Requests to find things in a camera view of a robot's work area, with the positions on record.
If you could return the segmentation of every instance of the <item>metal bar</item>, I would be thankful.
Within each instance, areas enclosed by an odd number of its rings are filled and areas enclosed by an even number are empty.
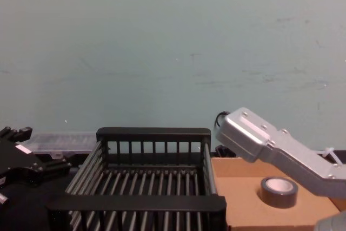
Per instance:
[[[189,196],[190,195],[190,174],[187,173],[186,174],[186,196]],[[187,231],[190,231],[191,230],[191,215],[190,215],[190,212],[187,212],[186,213],[186,230]]]
[[[204,157],[206,161],[208,179],[210,184],[210,192],[212,194],[217,194],[217,190],[216,190],[215,182],[214,182],[214,174],[212,173],[211,159],[209,155],[209,146],[207,143],[204,144]]]
[[[144,173],[143,176],[142,176],[142,181],[141,181],[141,185],[139,187],[139,192],[138,194],[141,195],[143,193],[143,188],[144,188],[144,184],[145,184],[145,179],[147,178],[147,174]],[[132,215],[132,219],[131,219],[131,224],[130,224],[130,228],[129,228],[129,231],[133,231],[134,227],[135,227],[135,224],[136,224],[136,228],[137,230],[139,231],[140,228],[141,228],[141,222],[138,221],[140,218],[140,214],[139,213],[136,213],[134,212],[134,214]]]
[[[138,173],[135,173],[135,176],[134,178],[132,179],[132,184],[131,184],[131,188],[130,188],[130,191],[129,191],[129,195],[131,196],[133,193],[134,193],[134,189],[135,189],[135,185],[136,185],[136,181],[137,181],[137,177],[138,177]],[[125,221],[126,219],[126,215],[127,215],[127,212],[123,212],[123,222]]]
[[[188,165],[191,164],[191,142],[189,142],[189,151],[188,151]]]
[[[163,184],[163,173],[160,174],[160,181],[159,181],[159,184],[158,184],[157,195],[161,195],[162,194],[162,184]]]
[[[74,187],[74,189],[70,192],[71,195],[76,195],[76,194],[79,192],[79,190],[81,189],[81,187],[84,185],[85,179],[87,179],[88,176],[90,176],[90,172],[91,172],[93,169],[95,169],[95,165],[96,165],[97,163],[100,163],[99,161],[102,160],[102,158],[99,158],[100,155],[101,155],[101,151],[97,152],[97,156],[95,156],[95,157],[91,160],[91,162],[90,162],[88,168],[87,168],[87,169],[85,170],[85,172],[83,173],[81,179],[78,181],[78,183],[77,183],[77,185]]]
[[[129,163],[132,164],[132,142],[129,142]]]
[[[81,212],[82,216],[82,229],[83,231],[87,231],[87,213],[85,211]]]
[[[177,165],[179,165],[179,154],[180,154],[180,143],[179,142],[177,142]]]
[[[194,177],[195,177],[195,195],[199,196],[197,173],[194,174]],[[202,220],[201,220],[201,213],[200,212],[197,212],[197,230],[202,231]]]
[[[187,165],[187,164],[166,164],[166,165],[149,165],[149,164],[146,164],[146,165],[142,165],[142,164],[133,164],[133,165],[116,165],[116,164],[112,164],[110,163],[109,164],[110,168],[112,167],[117,167],[117,169],[123,169],[123,170],[137,170],[138,167],[141,167],[142,169],[145,169],[145,170],[162,170],[162,169],[167,169],[167,170],[172,170],[173,168],[178,170],[178,169],[181,169],[181,170],[195,170],[197,167],[196,166],[193,166],[193,165]]]
[[[98,150],[101,146],[101,142],[97,142],[94,149],[90,152],[88,157],[85,159],[84,163],[82,164],[81,168],[75,175],[75,177],[72,179],[70,184],[66,188],[66,192],[70,193],[73,189],[73,187],[76,185],[76,183],[79,181],[80,177],[82,176],[82,173],[85,172],[85,169],[90,165],[90,161],[96,156],[96,150]]]
[[[144,142],[141,141],[141,161],[144,164]]]
[[[81,189],[81,192],[78,193],[79,195],[82,195],[82,194],[83,195],[93,195],[95,193],[95,191],[96,191],[96,189],[97,189],[98,185],[100,184],[101,179],[103,177],[103,173],[100,174],[100,172],[102,170],[103,170],[102,168],[99,168],[98,171],[95,174],[89,176],[89,177],[92,176],[92,179],[90,181],[91,185],[88,186],[88,187],[86,186],[87,189],[85,191],[85,194],[83,194],[85,187],[83,189]],[[73,225],[74,230],[78,229],[78,226],[79,226],[80,223],[81,223],[81,216],[80,216],[79,212],[73,212],[72,213],[71,224]]]
[[[103,194],[105,193],[105,191],[106,191],[106,189],[107,189],[107,187],[108,187],[109,181],[110,181],[110,179],[112,178],[112,175],[113,175],[112,172],[110,172],[110,173],[108,174],[108,178],[107,178],[105,184],[103,185],[103,188],[102,188],[102,190],[101,190],[101,192],[100,192],[100,195],[103,195]],[[95,216],[95,211],[91,212],[91,214],[90,214],[89,217],[88,217],[88,222],[86,223],[86,225],[88,226],[88,228],[90,227],[90,225],[91,225],[91,223],[92,223],[92,220],[94,219],[94,216]]]
[[[178,177],[177,177],[177,196],[180,196],[181,178],[182,178],[181,173],[178,173]],[[180,231],[180,212],[177,212],[176,231]]]
[[[168,176],[168,184],[167,184],[167,196],[171,195],[171,189],[172,189],[172,173]],[[169,212],[164,213],[164,222],[163,222],[163,230],[168,231],[168,224],[169,224]]]
[[[148,190],[149,196],[152,194],[152,188],[154,186],[154,180],[155,180],[155,173],[152,173],[150,183],[149,183],[149,190]],[[142,220],[142,224],[141,224],[141,231],[145,231],[145,226],[147,225],[147,217],[148,217],[148,212],[144,212],[143,220]]]
[[[114,184],[113,184],[113,186],[112,186],[112,190],[110,191],[110,195],[113,195],[113,194],[114,194],[115,189],[116,189],[116,187],[117,187],[117,185],[118,185],[118,183],[119,183],[120,177],[121,177],[121,174],[118,173],[117,176],[116,176],[116,178],[115,178]],[[99,228],[100,228],[100,225],[99,225],[99,223],[98,223],[98,224],[96,225],[95,231],[98,231]]]
[[[117,141],[117,163],[120,164],[120,142]]]
[[[124,193],[124,190],[125,190],[125,187],[126,187],[126,184],[128,183],[128,179],[129,179],[129,173],[126,173],[125,175],[125,178],[124,178],[124,181],[123,181],[123,184],[121,186],[121,189],[120,189],[120,193],[119,195],[123,195]],[[115,217],[116,217],[117,213],[115,211],[112,212],[112,214],[110,215],[110,218],[109,218],[109,222],[107,224],[107,228],[106,228],[106,231],[110,231],[112,229],[112,226],[114,224],[114,220],[115,220]],[[121,227],[123,226],[123,222],[122,222],[122,219],[119,218],[118,216],[118,222],[121,222]]]
[[[80,191],[78,192],[78,195],[82,195],[86,189],[88,188],[88,185],[94,186],[95,178],[98,176],[98,174],[103,170],[102,165],[102,158],[98,160],[95,167],[90,171],[89,176],[86,178],[85,183],[82,185]]]
[[[162,187],[163,187],[163,172],[160,173],[160,179],[158,183],[157,195],[162,195]],[[158,231],[158,212],[154,212],[154,225],[152,227],[153,230]]]

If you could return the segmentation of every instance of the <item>brown cardboard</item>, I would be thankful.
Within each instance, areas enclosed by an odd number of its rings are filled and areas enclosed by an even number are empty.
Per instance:
[[[262,202],[257,194],[262,178],[287,177],[268,163],[213,158],[212,166],[217,191],[226,198],[232,231],[312,231],[318,220],[339,212],[328,198],[315,196],[299,184],[292,208],[277,209]]]

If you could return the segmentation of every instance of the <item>metal rod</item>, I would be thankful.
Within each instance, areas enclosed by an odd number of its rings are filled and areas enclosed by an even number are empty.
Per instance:
[[[84,193],[84,189],[81,190],[80,193],[78,193],[79,195],[93,195],[93,193],[95,193],[98,185],[100,184],[101,182],[101,179],[103,177],[103,173],[100,174],[102,168],[99,168],[98,171],[94,174],[94,175],[90,175],[92,176],[92,179],[90,181],[90,186],[88,186],[88,188],[86,189],[85,191],[85,194]],[[71,224],[73,225],[74,227],[74,230],[77,230],[79,224],[81,223],[81,215],[78,211],[75,211],[72,213],[72,220],[71,220]]]
[[[172,173],[168,176],[168,184],[167,184],[167,195],[171,195],[171,189],[172,189]],[[168,224],[169,224],[169,212],[164,213],[164,222],[163,222],[163,230],[168,231]]]
[[[149,183],[149,190],[148,190],[148,195],[150,196],[152,193],[152,188],[154,186],[154,180],[155,180],[155,173],[151,174],[151,179]],[[141,224],[141,231],[145,231],[145,226],[147,225],[147,217],[148,217],[148,212],[144,212],[143,214],[143,220]]]
[[[85,159],[84,163],[82,164],[79,171],[76,173],[75,177],[72,179],[70,184],[66,188],[66,193],[70,193],[76,183],[79,181],[80,177],[82,176],[82,173],[85,172],[85,169],[90,165],[90,161],[96,156],[96,151],[100,148],[101,142],[97,142],[94,149],[91,151],[91,153],[88,155],[88,157]]]
[[[86,189],[88,188],[88,185],[93,186],[95,181],[95,178],[99,175],[99,173],[103,170],[102,165],[102,158],[98,160],[95,167],[90,171],[89,176],[86,178],[84,184],[82,185],[80,191],[78,192],[78,195],[82,195]]]
[[[195,195],[199,196],[197,173],[194,174],[194,177],[195,177]],[[197,212],[197,230],[202,231],[202,220],[201,220],[201,213],[200,212]]]
[[[108,187],[109,181],[110,181],[110,179],[112,178],[112,175],[113,175],[112,172],[110,172],[110,173],[108,174],[108,178],[107,178],[105,184],[103,185],[103,188],[102,188],[102,190],[101,190],[101,192],[100,192],[100,195],[103,195],[103,194],[105,193],[105,191],[106,191],[106,189],[107,189],[107,187]],[[90,227],[90,225],[91,225],[91,223],[92,223],[92,220],[94,219],[94,216],[95,216],[95,211],[91,212],[91,214],[90,214],[89,217],[88,217],[88,222],[86,223],[86,225],[88,226],[88,228]]]
[[[123,184],[121,186],[119,195],[123,195],[126,184],[128,182],[128,179],[129,179],[129,175],[130,175],[129,173],[126,173],[125,179],[124,179]],[[112,214],[110,215],[109,222],[108,222],[107,227],[106,227],[106,231],[110,231],[112,229],[116,215],[117,215],[116,211],[113,211]],[[120,224],[118,223],[118,225],[121,225],[121,227],[122,227],[123,223],[122,223],[122,219],[120,218],[120,216],[118,216],[118,222],[121,222]]]
[[[181,178],[182,178],[181,173],[178,173],[178,177],[177,177],[177,196],[180,196]],[[177,212],[176,231],[180,231],[180,212]]]
[[[207,163],[207,172],[208,172],[208,178],[210,183],[210,192],[212,194],[216,194],[216,186],[214,182],[214,174],[212,173],[212,166],[211,166],[211,160],[209,155],[209,146],[207,143],[204,144],[204,158]]]
[[[114,194],[115,189],[116,189],[116,187],[117,187],[117,185],[118,185],[118,183],[119,183],[120,177],[121,177],[121,174],[118,173],[117,176],[116,176],[116,178],[115,178],[114,184],[113,184],[113,186],[112,186],[112,190],[110,191],[110,195],[113,195],[113,194]],[[97,225],[96,225],[96,227],[95,227],[95,231],[98,231],[99,228],[100,228],[100,224],[97,223]]]
[[[190,195],[190,174],[186,174],[186,196]],[[186,213],[186,230],[190,231],[191,230],[191,215],[190,212]]]
[[[136,185],[136,181],[137,181],[137,177],[138,177],[138,173],[135,173],[135,176],[134,178],[132,179],[132,183],[131,183],[131,188],[130,188],[130,191],[129,191],[129,195],[131,196],[133,193],[134,193],[134,189],[135,189],[135,185]],[[127,215],[127,212],[123,212],[123,223],[126,219],[126,215]]]
[[[139,192],[138,192],[139,195],[141,195],[143,193],[145,178],[147,178],[147,174],[146,173],[144,173],[143,176],[142,176],[142,181],[141,181],[141,185],[139,187]],[[134,214],[132,215],[129,231],[133,231],[134,230],[136,220],[138,220],[138,219],[139,219],[139,213],[137,214],[136,212],[134,212]],[[141,222],[139,222],[137,224],[137,226],[140,228],[141,227]]]
[[[78,183],[74,187],[74,189],[70,192],[71,195],[76,195],[79,192],[81,187],[84,185],[85,179],[87,179],[88,176],[90,176],[90,172],[95,170],[96,164],[100,164],[101,163],[102,158],[99,158],[100,154],[101,154],[101,151],[97,152],[96,156],[91,160],[88,168],[83,173],[81,179],[78,181]]]
[[[162,194],[162,184],[163,184],[163,173],[160,174],[160,181],[158,184],[158,192],[157,195],[161,195]]]
[[[164,174],[163,174],[163,172],[161,172],[159,183],[158,183],[158,191],[157,191],[157,195],[159,195],[159,196],[162,195],[163,177],[164,177]],[[154,212],[154,222],[153,222],[153,224],[154,225],[153,225],[152,229],[155,230],[155,231],[158,231],[158,212]]]

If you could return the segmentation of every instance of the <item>roll of tape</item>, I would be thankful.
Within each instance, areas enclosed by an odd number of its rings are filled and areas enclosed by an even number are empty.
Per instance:
[[[291,208],[297,202],[298,186],[282,177],[267,177],[261,181],[262,201],[275,208]]]

